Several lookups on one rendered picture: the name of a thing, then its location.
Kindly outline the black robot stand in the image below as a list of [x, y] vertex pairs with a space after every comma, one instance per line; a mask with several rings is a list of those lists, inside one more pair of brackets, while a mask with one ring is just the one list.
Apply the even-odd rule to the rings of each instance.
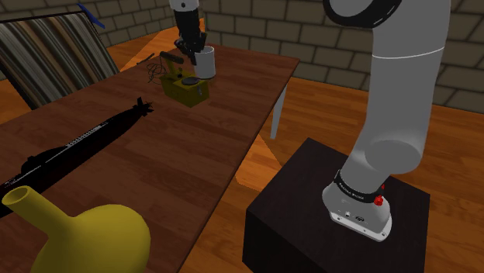
[[430, 195], [388, 178], [392, 229], [376, 242], [335, 223], [323, 204], [346, 158], [308, 138], [248, 206], [243, 262], [253, 273], [424, 273]]

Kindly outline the black submarine model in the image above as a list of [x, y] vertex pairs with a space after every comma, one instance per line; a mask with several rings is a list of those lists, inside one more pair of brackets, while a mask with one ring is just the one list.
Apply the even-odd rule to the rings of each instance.
[[74, 169], [126, 133], [142, 116], [152, 112], [149, 102], [142, 98], [131, 108], [116, 114], [83, 133], [71, 142], [36, 156], [30, 156], [21, 172], [0, 185], [0, 219], [12, 213], [2, 204], [2, 198], [14, 188], [27, 185], [42, 193]]

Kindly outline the blue stick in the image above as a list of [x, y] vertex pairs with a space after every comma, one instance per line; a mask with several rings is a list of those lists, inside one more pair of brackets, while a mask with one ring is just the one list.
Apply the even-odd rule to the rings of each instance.
[[80, 8], [80, 10], [81, 10], [81, 11], [83, 11], [83, 12], [85, 12], [85, 13], [86, 13], [87, 17], [89, 18], [89, 20], [90, 20], [90, 21], [91, 21], [93, 24], [95, 24], [95, 25], [97, 25], [97, 26], [101, 27], [102, 29], [104, 29], [104, 28], [105, 28], [105, 25], [104, 25], [103, 23], [101, 23], [101, 22], [100, 22], [100, 21], [99, 21], [97, 18], [95, 18], [95, 17], [92, 15], [92, 13], [91, 13], [91, 12], [89, 12], [89, 11], [87, 10], [87, 8], [86, 8], [84, 5], [82, 5], [81, 3], [77, 3], [77, 6]]

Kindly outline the brown wooden table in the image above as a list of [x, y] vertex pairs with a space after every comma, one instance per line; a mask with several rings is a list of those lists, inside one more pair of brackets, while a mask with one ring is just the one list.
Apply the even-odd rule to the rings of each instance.
[[130, 69], [0, 124], [0, 183], [28, 156], [143, 98], [153, 112], [45, 196], [71, 215], [108, 203], [136, 210], [151, 233], [146, 273], [250, 273], [242, 261], [244, 222], [257, 192], [233, 177], [299, 62], [218, 46], [209, 98], [188, 108], [148, 82], [147, 65], [177, 34], [171, 28], [153, 35], [153, 48]]

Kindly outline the white cup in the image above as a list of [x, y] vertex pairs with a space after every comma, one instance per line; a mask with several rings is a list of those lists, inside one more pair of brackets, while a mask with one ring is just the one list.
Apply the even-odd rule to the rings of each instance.
[[204, 46], [199, 53], [195, 53], [195, 60], [194, 70], [198, 78], [210, 79], [216, 75], [215, 50], [213, 47]]

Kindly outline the yellow vase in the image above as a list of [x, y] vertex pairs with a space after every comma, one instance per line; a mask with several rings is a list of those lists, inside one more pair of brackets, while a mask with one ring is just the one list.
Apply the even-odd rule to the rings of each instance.
[[26, 185], [2, 204], [48, 236], [30, 273], [143, 273], [147, 266], [150, 230], [129, 207], [108, 204], [69, 216]]

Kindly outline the striped framed panel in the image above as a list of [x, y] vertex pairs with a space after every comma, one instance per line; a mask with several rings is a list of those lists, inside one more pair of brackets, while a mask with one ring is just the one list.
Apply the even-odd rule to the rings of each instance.
[[86, 11], [0, 21], [0, 71], [31, 109], [119, 73]]

